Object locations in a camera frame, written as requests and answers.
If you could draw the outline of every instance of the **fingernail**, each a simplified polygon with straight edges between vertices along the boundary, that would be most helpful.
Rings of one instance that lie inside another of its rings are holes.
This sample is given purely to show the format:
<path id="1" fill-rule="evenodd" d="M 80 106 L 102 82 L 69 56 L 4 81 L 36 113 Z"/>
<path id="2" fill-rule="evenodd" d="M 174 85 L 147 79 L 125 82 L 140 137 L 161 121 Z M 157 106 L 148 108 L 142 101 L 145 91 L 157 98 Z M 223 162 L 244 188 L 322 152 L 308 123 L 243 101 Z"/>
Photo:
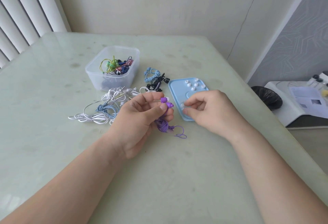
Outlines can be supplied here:
<path id="1" fill-rule="evenodd" d="M 159 107 L 161 108 L 161 110 L 167 109 L 167 105 L 165 103 L 161 104 Z"/>

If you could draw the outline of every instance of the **blue plastic tray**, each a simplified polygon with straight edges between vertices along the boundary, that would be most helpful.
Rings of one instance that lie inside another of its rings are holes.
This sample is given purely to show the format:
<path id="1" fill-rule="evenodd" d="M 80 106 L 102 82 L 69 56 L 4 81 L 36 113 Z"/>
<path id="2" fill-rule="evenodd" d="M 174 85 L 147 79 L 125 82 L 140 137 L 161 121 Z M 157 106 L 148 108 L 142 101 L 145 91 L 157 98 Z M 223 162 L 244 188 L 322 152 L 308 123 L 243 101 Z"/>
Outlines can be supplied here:
<path id="1" fill-rule="evenodd" d="M 195 77 L 191 77 L 191 78 L 175 79 L 169 82 L 169 88 L 174 98 L 175 106 L 178 108 L 181 117 L 185 121 L 194 121 L 194 120 L 189 116 L 183 114 L 182 112 L 183 107 L 181 107 L 181 104 L 183 104 L 194 93 L 208 90 L 207 87 L 205 88 L 201 87 L 202 85 L 205 85 L 202 80 L 199 79 L 198 82 L 196 82 L 195 79 L 196 79 Z M 190 87 L 187 86 L 187 83 L 185 82 L 186 80 L 188 80 L 191 83 Z"/>

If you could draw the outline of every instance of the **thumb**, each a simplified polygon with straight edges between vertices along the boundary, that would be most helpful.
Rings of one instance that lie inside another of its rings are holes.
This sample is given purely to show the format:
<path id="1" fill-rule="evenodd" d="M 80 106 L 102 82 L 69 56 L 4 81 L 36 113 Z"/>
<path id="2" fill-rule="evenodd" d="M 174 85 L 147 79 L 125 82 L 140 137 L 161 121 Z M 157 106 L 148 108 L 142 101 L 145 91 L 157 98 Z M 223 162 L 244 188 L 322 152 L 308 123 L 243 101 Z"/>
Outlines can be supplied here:
<path id="1" fill-rule="evenodd" d="M 182 111 L 184 114 L 190 116 L 194 120 L 196 120 L 198 115 L 200 114 L 200 111 L 194 108 L 184 108 Z"/>
<path id="2" fill-rule="evenodd" d="M 148 124 L 152 123 L 154 120 L 157 120 L 159 117 L 165 114 L 166 110 L 167 110 L 167 105 L 163 103 L 160 106 L 145 111 L 144 113 L 147 117 Z"/>

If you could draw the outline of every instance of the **gray patterned wallpaper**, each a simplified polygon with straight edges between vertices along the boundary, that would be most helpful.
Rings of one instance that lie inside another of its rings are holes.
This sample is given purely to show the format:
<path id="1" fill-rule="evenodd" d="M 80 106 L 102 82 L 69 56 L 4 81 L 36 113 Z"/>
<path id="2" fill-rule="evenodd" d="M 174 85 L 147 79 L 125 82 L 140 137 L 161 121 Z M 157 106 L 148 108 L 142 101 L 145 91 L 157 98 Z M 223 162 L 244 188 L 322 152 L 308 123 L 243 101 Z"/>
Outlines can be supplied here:
<path id="1" fill-rule="evenodd" d="M 328 70 L 328 0 L 302 0 L 248 82 L 306 81 Z"/>

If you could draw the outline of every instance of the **black trash bag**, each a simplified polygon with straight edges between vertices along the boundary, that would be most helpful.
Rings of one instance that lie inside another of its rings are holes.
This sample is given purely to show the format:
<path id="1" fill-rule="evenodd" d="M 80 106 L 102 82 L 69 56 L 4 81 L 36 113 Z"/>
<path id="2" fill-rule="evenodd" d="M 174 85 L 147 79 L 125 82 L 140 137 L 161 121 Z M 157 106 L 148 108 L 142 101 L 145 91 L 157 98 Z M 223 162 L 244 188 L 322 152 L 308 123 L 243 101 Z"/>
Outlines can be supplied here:
<path id="1" fill-rule="evenodd" d="M 282 99 L 273 90 L 261 86 L 253 86 L 251 89 L 271 111 L 281 108 Z"/>

